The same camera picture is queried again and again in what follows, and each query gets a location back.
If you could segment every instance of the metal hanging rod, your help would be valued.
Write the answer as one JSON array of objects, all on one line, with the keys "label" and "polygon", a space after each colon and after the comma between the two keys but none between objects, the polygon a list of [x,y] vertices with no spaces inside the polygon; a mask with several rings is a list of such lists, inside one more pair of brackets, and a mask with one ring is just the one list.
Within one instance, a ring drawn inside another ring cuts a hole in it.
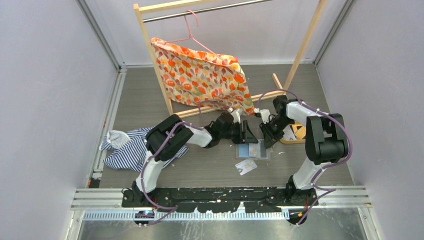
[{"label": "metal hanging rod", "polygon": [[[240,3],[225,5],[225,6],[217,6],[217,7],[211,7],[211,8],[196,10],[196,11],[193,11],[193,12],[195,14],[200,14],[200,13],[212,12],[212,11],[221,10],[221,9],[229,9],[229,8],[235,8],[235,7],[240,7],[240,6],[250,5],[250,4],[258,4],[258,3],[268,2],[268,1],[272,1],[272,0],[245,1],[245,2],[240,2]],[[152,17],[152,18],[144,19],[143,23],[150,23],[150,22],[155,22],[155,21],[165,20],[165,19],[173,19],[173,18],[178,18],[178,17],[182,17],[182,16],[187,16],[187,15],[190,15],[190,14],[192,14],[192,13],[191,12],[181,12],[181,13],[176,13],[176,14],[171,14],[171,15],[166,15],[166,16]]]}]

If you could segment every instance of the white wall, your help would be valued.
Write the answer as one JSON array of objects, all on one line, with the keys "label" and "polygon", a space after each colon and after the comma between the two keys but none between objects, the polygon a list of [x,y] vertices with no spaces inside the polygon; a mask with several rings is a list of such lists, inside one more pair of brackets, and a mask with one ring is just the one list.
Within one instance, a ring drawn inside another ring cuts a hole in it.
[{"label": "white wall", "polygon": [[60,240],[116,72],[74,0],[0,3],[0,239]]},{"label": "white wall", "polygon": [[424,2],[357,0],[319,64],[383,239],[423,239]]},{"label": "white wall", "polygon": [[[86,0],[114,54],[127,65],[151,65],[133,4],[149,6],[171,0]],[[223,0],[196,5],[191,10],[223,6],[245,0]],[[304,55],[313,61],[330,31],[345,0],[329,0],[316,32]],[[318,0],[273,0],[252,5],[199,13],[200,27],[193,16],[193,34],[215,53],[236,56],[242,63],[285,63],[294,61]],[[145,18],[181,13],[187,8],[151,13]],[[188,36],[183,17],[146,24],[149,36],[176,40]],[[201,50],[194,41],[180,43]]]}]

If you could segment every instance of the metal track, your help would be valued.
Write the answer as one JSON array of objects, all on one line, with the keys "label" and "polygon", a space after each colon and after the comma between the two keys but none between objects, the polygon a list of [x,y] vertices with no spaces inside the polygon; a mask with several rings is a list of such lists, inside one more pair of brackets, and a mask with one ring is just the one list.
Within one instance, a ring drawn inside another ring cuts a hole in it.
[{"label": "metal track", "polygon": [[[314,208],[370,208],[370,199],[364,186],[323,186],[337,190],[322,197]],[[121,188],[79,188],[76,190],[71,210],[151,210],[148,207],[121,207]],[[317,195],[324,191],[316,190]],[[298,209],[299,206],[280,206],[281,209]]]},{"label": "metal track", "polygon": [[363,225],[366,237],[368,239],[382,239],[376,228],[373,215],[371,214],[372,208],[358,208],[359,217]]},{"label": "metal track", "polygon": [[[139,210],[86,210],[82,219],[84,221],[135,221],[135,214]],[[158,220],[163,217],[166,212],[155,212],[152,220]],[[165,217],[162,221],[240,221],[240,220],[284,220],[286,219],[282,212],[255,212],[245,213],[243,210],[235,212],[173,212]]]},{"label": "metal track", "polygon": [[318,51],[318,55],[315,58],[315,61],[313,64],[315,66],[318,66],[320,64],[321,59],[323,58],[324,54],[326,53],[330,43],[332,42],[334,36],[342,26],[345,18],[347,17],[352,5],[355,3],[356,0],[345,0],[343,7],[341,8],[340,12],[338,13],[337,18],[335,19],[335,22],[333,26],[330,29],[330,32],[328,32],[327,37],[324,40],[324,43],[321,46],[321,49]]},{"label": "metal track", "polygon": [[[114,127],[115,117],[118,111],[118,105],[121,98],[122,88],[124,87],[125,77],[127,75],[127,67],[125,65],[122,66],[116,81],[114,83],[112,92],[109,97],[109,104],[106,111],[106,116],[104,117],[103,127],[100,132],[100,136],[97,139],[97,145],[103,141],[103,137],[107,132],[111,131]],[[92,178],[98,179],[102,177],[103,173],[103,160],[106,158],[107,151],[100,151],[96,149],[96,153],[94,155],[93,166],[92,166]]]},{"label": "metal track", "polygon": [[93,16],[93,13],[90,10],[86,0],[75,0],[75,1],[78,4],[79,8],[81,9],[82,14],[84,14],[85,18],[87,19],[88,24],[90,24],[91,29],[93,30],[95,36],[97,37],[98,41],[100,42],[101,46],[103,47],[104,51],[106,52],[113,66],[115,67],[116,70],[119,70],[120,64],[118,63],[117,58],[115,57],[111,47],[109,46],[105,35],[100,29],[99,24],[97,23],[95,17]]}]

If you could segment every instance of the blue and white striped cloth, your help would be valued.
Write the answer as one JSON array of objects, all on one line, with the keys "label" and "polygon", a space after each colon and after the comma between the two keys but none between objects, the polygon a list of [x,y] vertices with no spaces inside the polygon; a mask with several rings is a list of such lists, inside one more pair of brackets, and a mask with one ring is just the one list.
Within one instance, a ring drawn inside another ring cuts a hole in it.
[{"label": "blue and white striped cloth", "polygon": [[[107,136],[103,138],[103,142],[100,146],[100,150],[112,150],[113,153],[108,156],[103,162],[106,166],[111,169],[131,169],[136,172],[141,172],[145,163],[147,148],[146,148],[146,135],[153,127],[138,128],[127,132],[131,138],[120,149],[115,149],[110,143],[106,141]],[[176,158],[181,158],[189,148],[183,146],[176,155],[166,161],[163,167],[168,166]]]}]

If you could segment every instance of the orange floral shirt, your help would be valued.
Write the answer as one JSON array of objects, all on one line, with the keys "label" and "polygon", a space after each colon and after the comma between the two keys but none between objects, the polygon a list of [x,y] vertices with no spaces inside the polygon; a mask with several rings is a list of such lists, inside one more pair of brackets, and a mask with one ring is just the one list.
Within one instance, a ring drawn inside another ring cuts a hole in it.
[{"label": "orange floral shirt", "polygon": [[[159,38],[151,45],[166,94],[172,101],[198,106],[201,101],[217,101],[252,115],[254,106],[245,74],[236,57],[196,51]],[[222,109],[218,104],[203,106]]]}]

